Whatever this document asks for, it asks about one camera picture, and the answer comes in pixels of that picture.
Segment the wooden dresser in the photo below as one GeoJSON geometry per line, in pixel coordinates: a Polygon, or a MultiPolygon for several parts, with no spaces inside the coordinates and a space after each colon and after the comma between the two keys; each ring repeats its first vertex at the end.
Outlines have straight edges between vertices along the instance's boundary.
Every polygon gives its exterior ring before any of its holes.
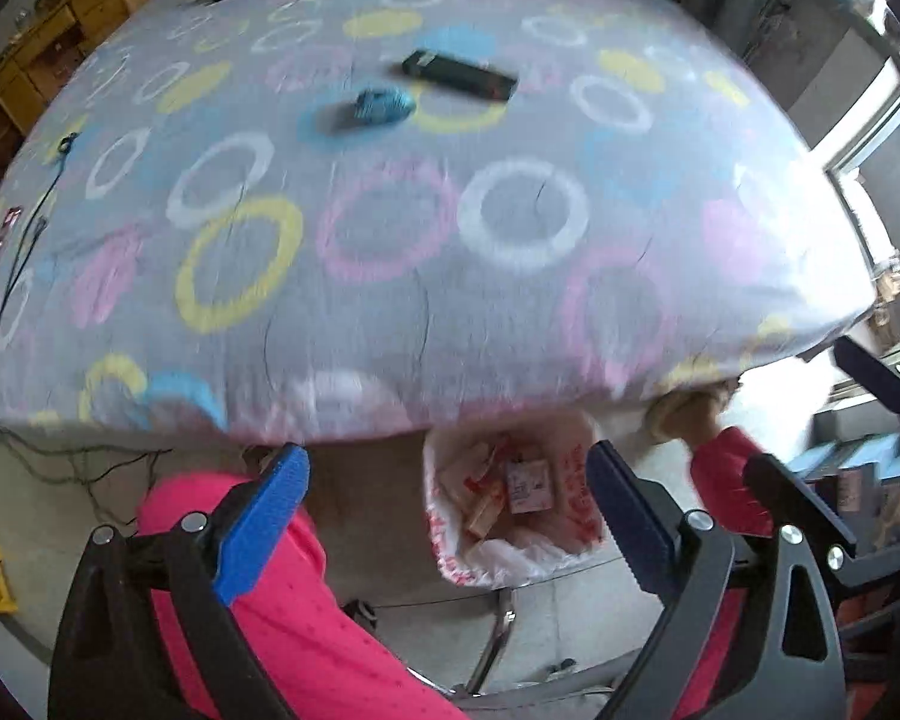
{"type": "Polygon", "coordinates": [[[63,0],[0,57],[0,108],[28,134],[85,57],[147,0],[63,0]]]}

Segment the plastic bag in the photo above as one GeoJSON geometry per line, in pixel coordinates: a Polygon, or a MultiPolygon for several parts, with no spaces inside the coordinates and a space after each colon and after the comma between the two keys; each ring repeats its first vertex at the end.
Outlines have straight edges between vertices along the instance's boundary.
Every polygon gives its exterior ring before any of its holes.
{"type": "Polygon", "coordinates": [[[440,574],[459,586],[508,587],[540,581],[592,557],[605,540],[604,521],[586,488],[586,453],[600,440],[593,419],[578,409],[434,428],[423,445],[423,490],[430,541],[440,574]],[[476,541],[464,531],[466,513],[444,490],[439,472],[479,442],[502,434],[541,447],[551,461],[554,507],[527,515],[527,527],[504,538],[476,541]]]}

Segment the black phone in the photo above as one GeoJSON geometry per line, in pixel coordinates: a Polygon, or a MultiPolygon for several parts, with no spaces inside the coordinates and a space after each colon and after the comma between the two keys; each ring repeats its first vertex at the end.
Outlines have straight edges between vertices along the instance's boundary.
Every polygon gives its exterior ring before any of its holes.
{"type": "Polygon", "coordinates": [[[408,76],[443,83],[488,100],[509,100],[516,89],[516,79],[501,71],[426,49],[418,49],[404,59],[403,71],[408,76]]]}

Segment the gray bedsheet with circles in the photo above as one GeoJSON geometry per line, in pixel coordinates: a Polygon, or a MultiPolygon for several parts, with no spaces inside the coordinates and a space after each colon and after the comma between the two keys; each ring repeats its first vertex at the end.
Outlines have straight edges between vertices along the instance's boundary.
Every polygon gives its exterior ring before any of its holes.
{"type": "Polygon", "coordinates": [[[303,442],[649,397],[874,299],[788,119],[663,0],[148,7],[37,124],[0,225],[70,131],[0,327],[12,427],[303,442]],[[407,79],[418,47],[518,90],[407,79]],[[353,122],[391,85],[413,117],[353,122]]]}

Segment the pink cloth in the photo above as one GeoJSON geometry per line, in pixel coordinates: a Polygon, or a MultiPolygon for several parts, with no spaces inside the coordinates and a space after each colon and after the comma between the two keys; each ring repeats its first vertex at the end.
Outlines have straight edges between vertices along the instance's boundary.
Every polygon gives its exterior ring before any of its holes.
{"type": "MultiPolygon", "coordinates": [[[[227,491],[243,481],[230,474],[196,473],[164,482],[141,504],[140,533],[168,531],[195,509],[213,511],[227,491]]],[[[250,647],[300,720],[466,720],[338,609],[323,580],[325,568],[326,555],[301,510],[257,586],[231,608],[250,647]]],[[[184,699],[208,717],[219,717],[168,593],[154,591],[154,612],[184,699]]]]}
{"type": "Polygon", "coordinates": [[[773,517],[744,484],[744,466],[763,449],[740,428],[727,428],[698,447],[690,461],[690,478],[703,507],[728,531],[771,536],[773,517]]]}
{"type": "MultiPolygon", "coordinates": [[[[690,461],[690,478],[703,507],[722,528],[751,536],[771,536],[773,517],[744,485],[744,466],[763,450],[739,428],[727,428],[698,447],[690,461]]],[[[743,612],[746,591],[728,590],[717,612],[697,669],[674,712],[682,720],[706,707],[730,651],[743,612]]]]}

